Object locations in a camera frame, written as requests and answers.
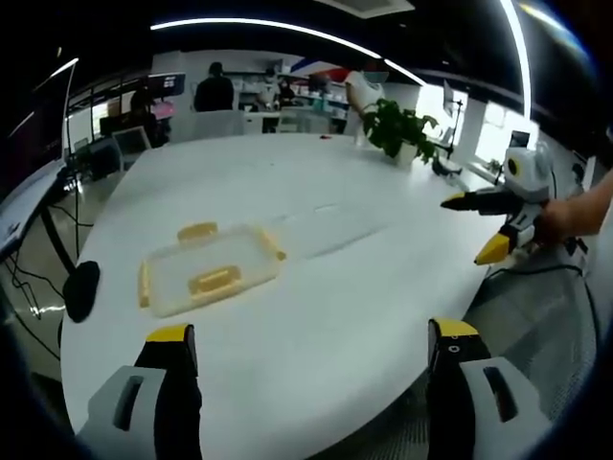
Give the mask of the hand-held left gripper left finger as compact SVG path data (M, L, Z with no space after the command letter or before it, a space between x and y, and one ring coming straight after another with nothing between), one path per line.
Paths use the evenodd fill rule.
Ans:
M163 327L90 398L77 439L95 459L200 459L201 407L194 326Z

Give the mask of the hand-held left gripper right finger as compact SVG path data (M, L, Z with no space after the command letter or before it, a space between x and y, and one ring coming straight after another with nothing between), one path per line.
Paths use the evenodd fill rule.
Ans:
M532 383L464 321L428 321L430 459L525 459L552 423Z

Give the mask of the person's right hand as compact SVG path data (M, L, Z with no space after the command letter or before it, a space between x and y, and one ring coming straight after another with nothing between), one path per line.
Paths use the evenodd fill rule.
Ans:
M541 210L534 223L534 240L541 245L562 243L575 236L571 200L552 199Z

